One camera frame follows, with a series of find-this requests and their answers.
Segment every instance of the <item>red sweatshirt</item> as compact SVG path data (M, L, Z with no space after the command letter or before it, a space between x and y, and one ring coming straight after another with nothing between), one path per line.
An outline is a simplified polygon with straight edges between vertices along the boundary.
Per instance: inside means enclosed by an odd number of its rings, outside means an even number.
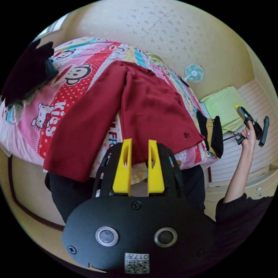
M178 92L151 70L114 61L62 117L44 169L79 182L88 180L119 109L122 137L133 139L133 165L148 160L149 139L173 153L204 140Z

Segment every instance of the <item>black sleeve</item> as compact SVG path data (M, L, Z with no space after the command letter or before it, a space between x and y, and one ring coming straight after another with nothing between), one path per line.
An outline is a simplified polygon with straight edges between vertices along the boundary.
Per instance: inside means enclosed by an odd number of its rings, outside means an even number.
M223 203L224 198L222 198L216 206L216 223L259 223L272 198L273 197L263 197L254 200L251 197L247 198L245 193L238 199L228 203Z
M263 218L272 199L264 197L253 200L244 193L229 203L223 203L224 198L218 202L214 245L204 260L204 270L226 258L247 239Z

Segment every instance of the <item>qr code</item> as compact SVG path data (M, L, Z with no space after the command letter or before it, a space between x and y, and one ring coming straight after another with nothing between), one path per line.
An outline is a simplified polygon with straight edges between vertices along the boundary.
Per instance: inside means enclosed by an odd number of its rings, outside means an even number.
M147 274L150 273L149 254L125 254L125 273Z

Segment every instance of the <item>green cloth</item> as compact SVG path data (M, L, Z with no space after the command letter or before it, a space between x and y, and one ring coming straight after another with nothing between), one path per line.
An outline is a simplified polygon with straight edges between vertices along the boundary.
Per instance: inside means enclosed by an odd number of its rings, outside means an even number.
M204 102L212 119L220 117L223 134L236 131L243 125L243 119L238 115L236 105L242 106L247 111L249 108L235 87L227 87L213 95L200 100Z

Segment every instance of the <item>black pants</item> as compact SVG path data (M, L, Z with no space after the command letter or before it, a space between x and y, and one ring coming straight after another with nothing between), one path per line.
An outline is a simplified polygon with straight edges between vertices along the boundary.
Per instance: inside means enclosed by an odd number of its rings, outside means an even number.
M185 196L188 203L204 212L205 186L201 166L182 170ZM64 222L71 212L81 203L92 197L94 178L81 183L47 172L45 185L52 193L52 199Z

